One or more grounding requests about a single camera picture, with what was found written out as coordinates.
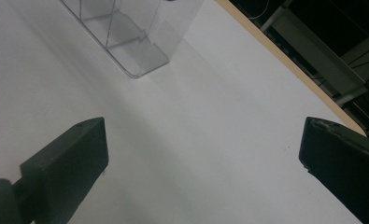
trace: cable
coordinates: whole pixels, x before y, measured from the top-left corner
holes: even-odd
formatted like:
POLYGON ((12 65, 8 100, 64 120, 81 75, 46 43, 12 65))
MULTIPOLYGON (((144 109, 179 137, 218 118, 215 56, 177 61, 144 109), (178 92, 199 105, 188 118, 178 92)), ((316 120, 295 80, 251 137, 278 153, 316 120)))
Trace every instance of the cable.
POLYGON ((358 65, 353 66, 353 67, 351 67, 351 68, 352 68, 352 69, 353 69, 353 68, 357 68, 357 67, 360 67, 360 66, 366 65, 366 64, 368 64, 368 63, 369 63, 369 61, 368 61, 368 62, 366 62, 366 63, 358 64, 358 65))
POLYGON ((312 78, 310 78, 310 79, 312 79, 312 80, 318 80, 318 79, 323 79, 324 77, 312 77, 312 78))
POLYGON ((369 52, 369 49, 365 53, 361 54, 360 56, 358 56, 357 58, 355 58, 354 60, 352 60, 350 63, 348 63, 348 65, 350 65, 350 64, 358 61, 362 56, 366 55, 368 52, 369 52))
POLYGON ((263 10, 263 12, 260 15, 255 16, 255 17, 248 17, 248 19, 249 20, 255 20, 255 19, 260 18, 266 12, 266 9, 268 9, 268 7, 269 7, 269 0, 266 1, 265 9, 263 10))
POLYGON ((324 79, 322 82, 320 82, 320 84, 318 85, 318 87, 320 87, 321 85, 323 85, 324 82, 326 82, 326 79, 324 79))

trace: clear acrylic container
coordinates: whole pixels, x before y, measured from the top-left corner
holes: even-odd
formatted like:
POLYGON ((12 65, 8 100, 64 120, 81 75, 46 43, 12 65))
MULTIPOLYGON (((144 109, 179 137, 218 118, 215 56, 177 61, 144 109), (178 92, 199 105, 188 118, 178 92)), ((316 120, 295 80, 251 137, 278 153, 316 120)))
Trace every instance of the clear acrylic container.
POLYGON ((204 0, 61 0, 129 77, 167 63, 204 0))

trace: white table surface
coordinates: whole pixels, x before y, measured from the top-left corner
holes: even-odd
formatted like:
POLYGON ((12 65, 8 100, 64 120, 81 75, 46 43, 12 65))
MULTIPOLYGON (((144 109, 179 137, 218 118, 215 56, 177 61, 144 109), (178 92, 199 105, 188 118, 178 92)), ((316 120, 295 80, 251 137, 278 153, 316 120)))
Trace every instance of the white table surface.
POLYGON ((298 160, 305 117, 340 120, 213 0, 140 79, 57 0, 0 0, 0 177, 100 116, 110 163, 70 223, 360 223, 298 160))

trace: acrylic divider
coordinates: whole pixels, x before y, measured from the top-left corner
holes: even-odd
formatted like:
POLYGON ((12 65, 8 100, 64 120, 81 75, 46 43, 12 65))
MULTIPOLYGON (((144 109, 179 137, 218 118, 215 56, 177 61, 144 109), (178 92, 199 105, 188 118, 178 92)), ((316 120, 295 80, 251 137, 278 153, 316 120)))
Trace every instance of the acrylic divider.
POLYGON ((61 0, 129 77, 167 63, 203 0, 61 0))

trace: white surface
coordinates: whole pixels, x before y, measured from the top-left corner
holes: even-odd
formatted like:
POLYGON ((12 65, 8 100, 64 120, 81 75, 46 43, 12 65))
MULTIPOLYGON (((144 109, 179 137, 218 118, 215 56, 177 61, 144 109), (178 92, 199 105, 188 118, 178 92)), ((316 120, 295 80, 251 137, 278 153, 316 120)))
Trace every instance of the white surface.
POLYGON ((130 79, 57 0, 0 0, 0 177, 77 122, 110 163, 70 223, 359 223, 298 161, 338 118, 217 3, 173 61, 130 79))

